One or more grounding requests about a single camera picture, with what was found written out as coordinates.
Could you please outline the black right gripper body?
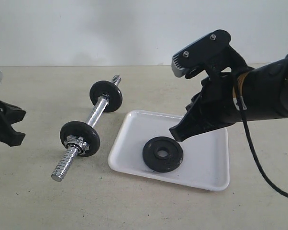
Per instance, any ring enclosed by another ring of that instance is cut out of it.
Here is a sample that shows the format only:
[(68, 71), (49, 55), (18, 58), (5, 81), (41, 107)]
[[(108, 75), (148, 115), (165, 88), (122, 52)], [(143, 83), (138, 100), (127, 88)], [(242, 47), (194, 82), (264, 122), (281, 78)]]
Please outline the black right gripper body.
[(189, 120), (199, 123), (206, 132), (214, 131), (219, 128), (231, 126), (240, 121), (240, 113), (233, 102), (233, 79), (232, 74), (221, 73), (218, 89), (221, 90), (221, 97), (212, 99), (215, 95), (214, 84), (209, 79), (202, 80), (202, 120)]

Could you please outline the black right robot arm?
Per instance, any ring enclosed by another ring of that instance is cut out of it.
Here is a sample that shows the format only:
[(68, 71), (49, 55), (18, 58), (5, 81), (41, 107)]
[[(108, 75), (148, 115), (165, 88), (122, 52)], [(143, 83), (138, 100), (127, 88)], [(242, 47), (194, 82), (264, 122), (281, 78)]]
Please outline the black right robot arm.
[(242, 121), (239, 100), (247, 121), (288, 118), (288, 54), (285, 58), (254, 69), (219, 74), (219, 82), (209, 77), (186, 106), (186, 114), (169, 129), (176, 141), (232, 126)]

